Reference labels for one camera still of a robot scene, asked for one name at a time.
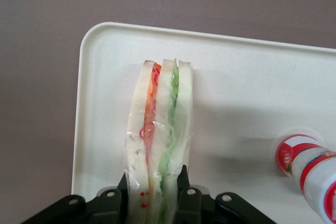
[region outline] screw hole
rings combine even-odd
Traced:
[[[78,199],[71,199],[71,200],[69,200],[68,204],[69,204],[69,205],[74,205],[74,204],[76,204],[77,202],[78,202]]]
[[[230,202],[232,200],[232,198],[231,198],[230,195],[224,194],[222,196],[222,200],[225,201],[225,202]]]
[[[114,195],[115,195],[115,192],[113,192],[113,191],[109,191],[109,192],[106,194],[107,197],[113,197]]]
[[[196,194],[196,191],[191,188],[191,189],[188,189],[187,194],[194,195],[194,194]]]

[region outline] gray background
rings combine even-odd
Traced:
[[[70,194],[79,47],[106,21],[336,48],[336,0],[0,0],[0,223]]]

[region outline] wrapped sandwich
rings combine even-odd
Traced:
[[[192,71],[187,62],[145,61],[131,105],[125,143],[131,224],[171,224],[177,177],[187,165]]]

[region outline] red stripe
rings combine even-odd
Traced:
[[[336,206],[334,206],[334,194],[336,190],[336,182],[334,182],[329,189],[327,190],[325,197],[324,197],[324,210],[326,211],[326,214],[328,218],[332,221],[332,223],[336,223],[335,220],[333,220],[333,210]]]
[[[301,192],[303,193],[303,189],[304,189],[304,184],[305,184],[305,181],[306,181],[306,178],[307,178],[307,175],[308,173],[317,165],[319,164],[320,162],[326,160],[326,159],[330,159],[330,158],[333,158],[335,157],[336,154],[335,153],[330,153],[330,152],[327,152],[319,157],[317,157],[316,159],[314,159],[313,161],[309,162],[305,168],[303,169],[302,171],[302,174],[301,174],[301,178],[300,178],[300,188],[301,188]]]
[[[297,144],[293,148],[293,159],[296,158],[297,155],[299,155],[300,152],[303,152],[307,149],[314,148],[314,147],[322,147],[321,145],[317,144],[311,144],[311,143],[302,143]]]

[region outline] strawberry graphic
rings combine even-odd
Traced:
[[[279,168],[285,174],[291,174],[294,151],[291,146],[282,142],[276,152],[276,161]]]

